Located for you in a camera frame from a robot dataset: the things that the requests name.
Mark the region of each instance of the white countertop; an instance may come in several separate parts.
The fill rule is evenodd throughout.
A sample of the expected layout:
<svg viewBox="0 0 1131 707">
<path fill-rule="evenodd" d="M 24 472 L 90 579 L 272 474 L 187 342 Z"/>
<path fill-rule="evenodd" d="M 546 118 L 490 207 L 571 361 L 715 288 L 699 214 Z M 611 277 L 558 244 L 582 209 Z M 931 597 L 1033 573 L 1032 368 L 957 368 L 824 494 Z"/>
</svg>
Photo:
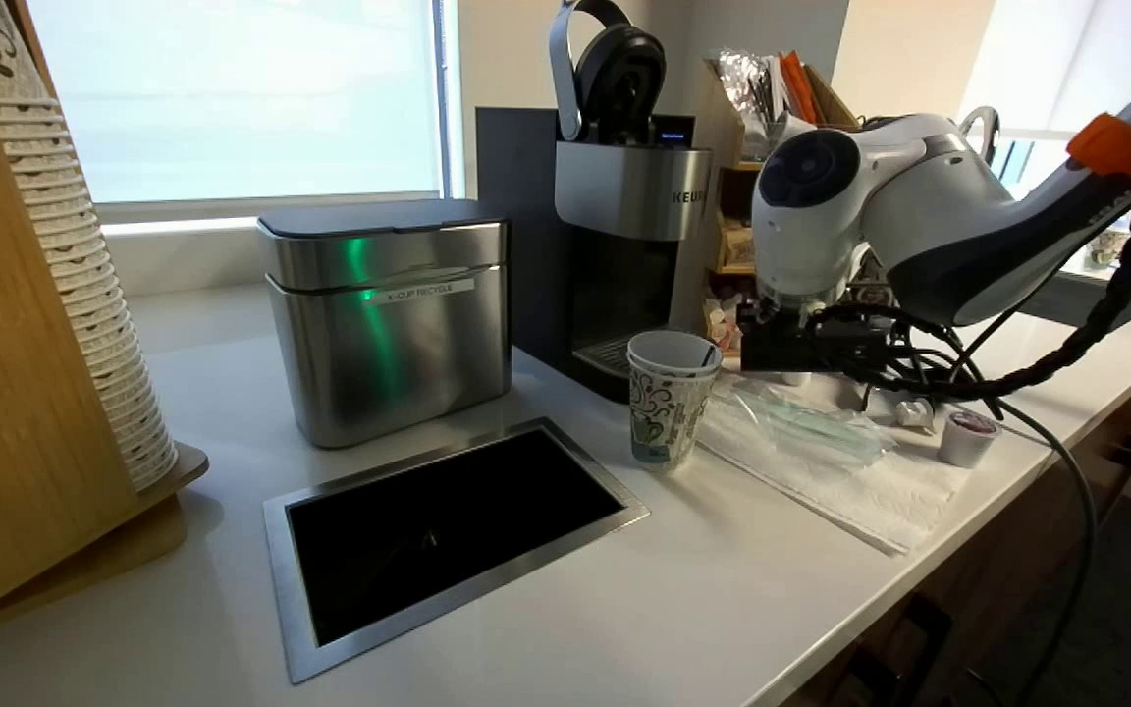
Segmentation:
<svg viewBox="0 0 1131 707">
<path fill-rule="evenodd" d="M 295 429 L 260 286 L 156 295 L 130 308 L 170 428 L 211 458 L 181 494 L 190 536 L 166 558 L 0 626 L 0 704 L 661 707 L 741 706 L 759 696 L 777 704 L 1022 491 L 1050 456 L 1028 430 L 1010 428 L 934 536 L 889 558 L 708 451 L 697 449 L 670 478 L 637 468 L 625 408 L 521 353 L 512 390 L 497 402 L 321 451 Z M 1069 331 L 1016 317 L 977 359 L 986 374 L 1002 374 Z M 826 395 L 834 381 L 817 376 L 812 385 L 827 386 L 817 389 Z M 1071 440 L 1130 391 L 1131 324 L 1011 402 Z M 651 514 L 313 680 L 288 683 L 261 502 L 539 415 Z M 921 446 L 931 456 L 936 440 Z"/>
</svg>

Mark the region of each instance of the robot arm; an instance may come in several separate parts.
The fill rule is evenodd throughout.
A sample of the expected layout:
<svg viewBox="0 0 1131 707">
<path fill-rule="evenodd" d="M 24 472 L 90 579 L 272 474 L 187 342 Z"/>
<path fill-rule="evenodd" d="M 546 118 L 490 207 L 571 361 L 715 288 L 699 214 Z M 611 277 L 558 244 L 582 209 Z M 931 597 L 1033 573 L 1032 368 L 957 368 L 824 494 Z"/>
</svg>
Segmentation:
<svg viewBox="0 0 1131 707">
<path fill-rule="evenodd" d="M 1131 103 L 1119 118 L 1131 124 Z M 947 118 L 786 130 L 754 188 L 759 286 L 779 308 L 831 304 L 866 241 L 903 310 L 972 325 L 1017 304 L 1130 207 L 1131 175 L 1072 159 L 1016 201 Z"/>
</svg>

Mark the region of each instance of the coffee maker display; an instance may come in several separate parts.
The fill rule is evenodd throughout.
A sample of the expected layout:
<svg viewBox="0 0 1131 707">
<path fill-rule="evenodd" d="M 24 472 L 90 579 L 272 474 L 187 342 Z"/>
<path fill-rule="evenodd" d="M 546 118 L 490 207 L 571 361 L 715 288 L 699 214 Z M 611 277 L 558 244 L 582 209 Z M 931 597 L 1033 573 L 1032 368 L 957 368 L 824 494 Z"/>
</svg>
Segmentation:
<svg viewBox="0 0 1131 707">
<path fill-rule="evenodd" d="M 575 10 L 601 19 L 576 66 Z M 477 109 L 480 200 L 509 219 L 515 346 L 628 402 L 628 340 L 665 327 L 680 244 L 703 216 L 710 154 L 692 118 L 651 113 L 656 37 L 608 0 L 566 3 L 549 35 L 556 110 Z"/>
</svg>

